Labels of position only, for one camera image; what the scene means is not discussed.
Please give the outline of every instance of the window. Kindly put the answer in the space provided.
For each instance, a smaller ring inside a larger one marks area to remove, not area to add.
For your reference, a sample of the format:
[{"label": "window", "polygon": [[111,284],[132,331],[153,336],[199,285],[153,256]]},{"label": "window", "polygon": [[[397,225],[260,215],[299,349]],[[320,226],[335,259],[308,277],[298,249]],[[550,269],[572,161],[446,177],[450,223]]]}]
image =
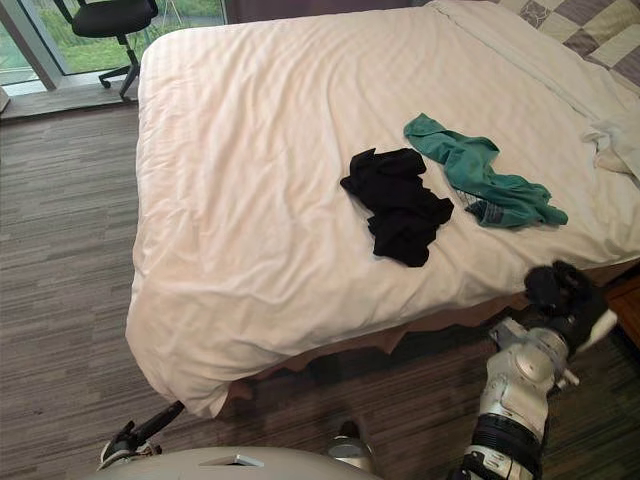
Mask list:
[{"label": "window", "polygon": [[[53,0],[30,0],[70,71],[81,73],[108,70],[129,63],[124,48],[115,38],[82,38],[74,35]],[[75,0],[65,0],[71,14]],[[128,35],[138,57],[156,38],[181,28],[224,24],[221,0],[157,0],[158,16],[141,32]]]},{"label": "window", "polygon": [[7,30],[0,24],[0,85],[37,80]]}]

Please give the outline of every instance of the bed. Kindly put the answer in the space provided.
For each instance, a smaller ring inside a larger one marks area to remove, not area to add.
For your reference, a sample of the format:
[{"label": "bed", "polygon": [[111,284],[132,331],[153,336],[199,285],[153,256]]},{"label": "bed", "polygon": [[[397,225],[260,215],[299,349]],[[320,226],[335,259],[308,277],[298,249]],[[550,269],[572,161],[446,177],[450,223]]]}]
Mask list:
[{"label": "bed", "polygon": [[[380,331],[397,340],[416,322],[478,324],[532,266],[640,257],[637,180],[594,168],[581,140],[638,97],[498,5],[170,33],[144,54],[139,104],[126,336],[150,384],[198,415],[292,357]],[[425,159],[451,219],[424,267],[375,257],[368,212],[339,180],[356,153],[409,146],[403,127],[420,112],[492,139],[494,168],[544,184],[569,223],[482,228]]]}]

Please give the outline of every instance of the black chair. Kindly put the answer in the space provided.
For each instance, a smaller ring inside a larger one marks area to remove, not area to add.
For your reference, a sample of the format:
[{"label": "black chair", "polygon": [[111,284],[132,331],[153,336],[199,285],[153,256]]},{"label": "black chair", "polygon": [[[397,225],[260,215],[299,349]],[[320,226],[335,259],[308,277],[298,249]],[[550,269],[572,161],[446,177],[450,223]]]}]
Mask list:
[{"label": "black chair", "polygon": [[129,45],[127,35],[148,27],[151,19],[158,15],[158,5],[155,0],[110,0],[94,3],[77,1],[80,8],[72,16],[64,0],[54,0],[64,18],[71,24],[73,33],[79,37],[116,37],[118,43],[126,47],[131,65],[103,73],[98,78],[104,88],[109,88],[111,82],[107,78],[126,74],[120,88],[120,98],[128,101],[125,93],[140,73],[140,64]]}]

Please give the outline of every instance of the patterned pillowcase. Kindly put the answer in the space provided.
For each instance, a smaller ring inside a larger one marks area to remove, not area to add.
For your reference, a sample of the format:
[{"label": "patterned pillowcase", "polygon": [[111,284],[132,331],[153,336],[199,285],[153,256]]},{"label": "patterned pillowcase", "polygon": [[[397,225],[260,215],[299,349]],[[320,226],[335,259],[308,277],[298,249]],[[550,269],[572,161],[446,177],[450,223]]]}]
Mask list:
[{"label": "patterned pillowcase", "polygon": [[640,0],[491,0],[640,95]]}]

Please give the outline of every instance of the chair leg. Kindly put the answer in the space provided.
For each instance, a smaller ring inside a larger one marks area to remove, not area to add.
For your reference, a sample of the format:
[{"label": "chair leg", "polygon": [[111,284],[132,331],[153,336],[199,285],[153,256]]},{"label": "chair leg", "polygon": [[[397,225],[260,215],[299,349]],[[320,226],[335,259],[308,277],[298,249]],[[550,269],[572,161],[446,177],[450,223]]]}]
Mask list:
[{"label": "chair leg", "polygon": [[129,71],[127,72],[127,77],[122,82],[122,87],[120,87],[120,98],[122,98],[123,102],[129,102],[131,99],[129,97],[125,97],[126,91],[129,89],[133,81],[140,74],[140,65],[137,63],[135,65],[131,65],[129,67]]},{"label": "chair leg", "polygon": [[111,82],[109,82],[108,80],[105,80],[105,78],[117,77],[120,75],[125,75],[127,73],[129,73],[129,65],[116,68],[115,70],[111,70],[110,72],[107,72],[107,73],[103,73],[102,75],[98,76],[98,80],[100,80],[100,83],[104,88],[109,88],[111,87]]}]

